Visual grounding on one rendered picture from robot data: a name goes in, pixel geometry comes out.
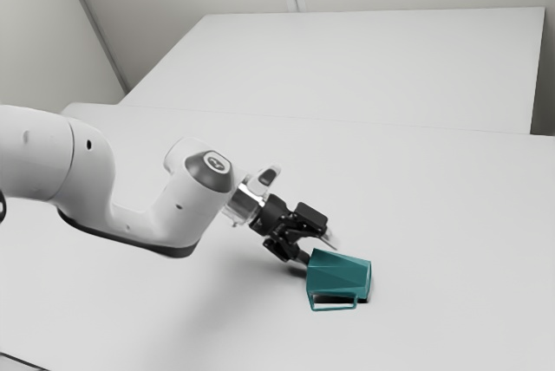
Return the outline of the teal faceted mug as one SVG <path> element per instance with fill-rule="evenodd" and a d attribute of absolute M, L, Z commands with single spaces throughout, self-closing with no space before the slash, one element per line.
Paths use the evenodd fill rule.
<path fill-rule="evenodd" d="M 306 273 L 306 294 L 312 311 L 355 309 L 369 300 L 372 263 L 332 251 L 314 249 Z M 342 307 L 317 307 L 317 296 L 342 297 L 352 302 Z"/>

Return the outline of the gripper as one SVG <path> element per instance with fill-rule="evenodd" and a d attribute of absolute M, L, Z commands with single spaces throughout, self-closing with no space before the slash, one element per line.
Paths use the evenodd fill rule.
<path fill-rule="evenodd" d="M 316 238 L 337 249 L 337 239 L 328 226 L 328 218 L 321 212 L 299 202 L 294 211 L 275 194 L 270 194 L 258 210 L 250 228 L 263 238 L 263 246 L 283 262 L 308 265 L 310 255 L 297 244 L 299 231 L 304 237 Z"/>

